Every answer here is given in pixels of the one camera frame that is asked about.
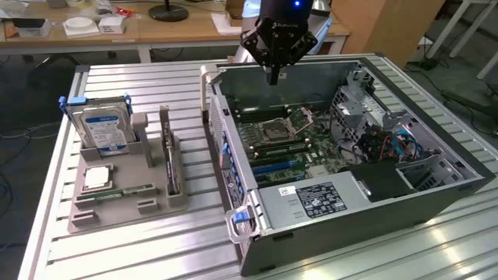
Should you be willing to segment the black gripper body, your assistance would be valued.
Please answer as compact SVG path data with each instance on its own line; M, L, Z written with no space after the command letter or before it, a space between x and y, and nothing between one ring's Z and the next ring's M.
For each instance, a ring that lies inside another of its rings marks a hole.
M273 40L279 34L308 31L311 1L261 1L257 19L271 19L271 56L273 63Z

